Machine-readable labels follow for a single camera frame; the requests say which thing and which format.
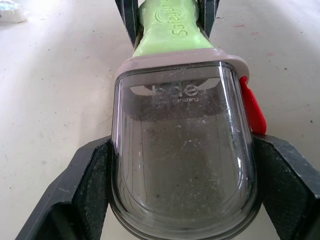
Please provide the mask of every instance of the white surface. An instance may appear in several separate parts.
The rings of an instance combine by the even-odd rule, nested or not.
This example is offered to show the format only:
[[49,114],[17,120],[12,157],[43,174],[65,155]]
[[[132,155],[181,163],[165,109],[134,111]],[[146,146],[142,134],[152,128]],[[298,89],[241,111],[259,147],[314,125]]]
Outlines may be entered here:
[[[132,53],[113,0],[17,2],[30,11],[29,21],[0,25],[4,240],[16,237],[75,151],[111,133],[111,75]],[[319,9],[317,0],[222,0],[211,36],[216,46],[247,61],[268,134],[296,145],[318,169]],[[101,239],[136,238],[108,211]],[[236,239],[278,237],[261,209]]]

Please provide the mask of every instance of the black plastic jaw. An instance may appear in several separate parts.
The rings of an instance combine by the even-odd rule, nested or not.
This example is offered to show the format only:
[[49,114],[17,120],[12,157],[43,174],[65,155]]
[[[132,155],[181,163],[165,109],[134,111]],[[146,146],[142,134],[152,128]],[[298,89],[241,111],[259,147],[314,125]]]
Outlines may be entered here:
[[[287,141],[254,137],[259,191],[281,240],[318,240],[320,174]],[[16,240],[99,240],[108,206],[110,137],[81,147]]]

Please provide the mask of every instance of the transparent dust cup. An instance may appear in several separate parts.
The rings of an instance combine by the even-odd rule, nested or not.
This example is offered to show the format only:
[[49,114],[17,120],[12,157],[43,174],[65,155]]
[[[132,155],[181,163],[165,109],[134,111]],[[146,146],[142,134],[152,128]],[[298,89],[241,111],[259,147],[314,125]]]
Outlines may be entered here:
[[144,240],[225,240],[259,211],[257,173],[235,69],[146,69],[116,82],[110,205]]

